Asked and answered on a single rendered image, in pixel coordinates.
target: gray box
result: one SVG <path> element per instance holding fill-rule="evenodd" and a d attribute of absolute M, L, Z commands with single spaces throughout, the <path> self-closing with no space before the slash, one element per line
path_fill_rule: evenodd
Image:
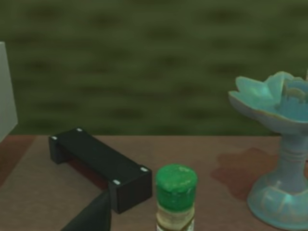
<path fill-rule="evenodd" d="M 17 125 L 17 112 L 5 43 L 0 42 L 0 142 Z"/>

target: tabletop surface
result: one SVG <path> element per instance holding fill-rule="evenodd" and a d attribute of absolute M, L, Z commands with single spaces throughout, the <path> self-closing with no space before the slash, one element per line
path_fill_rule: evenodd
<path fill-rule="evenodd" d="M 9 136 L 0 144 L 0 231 L 59 231 L 101 189 L 68 164 L 50 160 L 47 136 Z M 274 168 L 278 137 L 99 136 L 156 174 L 167 164 L 199 178 L 196 231 L 274 231 L 249 212 L 253 182 Z M 155 196 L 113 213 L 112 231 L 154 230 Z"/>

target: candle holder base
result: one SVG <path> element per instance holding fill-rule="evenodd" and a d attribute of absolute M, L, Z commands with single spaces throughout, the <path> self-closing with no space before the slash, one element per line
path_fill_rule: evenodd
<path fill-rule="evenodd" d="M 301 193 L 290 194 L 269 185 L 267 175 L 257 180 L 247 198 L 251 212 L 278 229 L 307 231 L 308 187 Z"/>

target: bottle label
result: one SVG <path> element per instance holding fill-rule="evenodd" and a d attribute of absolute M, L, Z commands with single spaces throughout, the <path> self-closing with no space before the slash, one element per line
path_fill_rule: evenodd
<path fill-rule="evenodd" d="M 157 224 L 156 231 L 172 231 L 172 230 L 164 229 Z M 185 225 L 185 227 L 180 231 L 194 231 L 194 219 L 191 220 L 187 225 Z"/>

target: green background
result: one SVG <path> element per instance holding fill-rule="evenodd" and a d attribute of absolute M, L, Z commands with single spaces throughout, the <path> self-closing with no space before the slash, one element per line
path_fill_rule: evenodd
<path fill-rule="evenodd" d="M 54 134 L 268 135 L 234 78 L 308 68 L 307 0 L 1 0 L 19 125 Z"/>

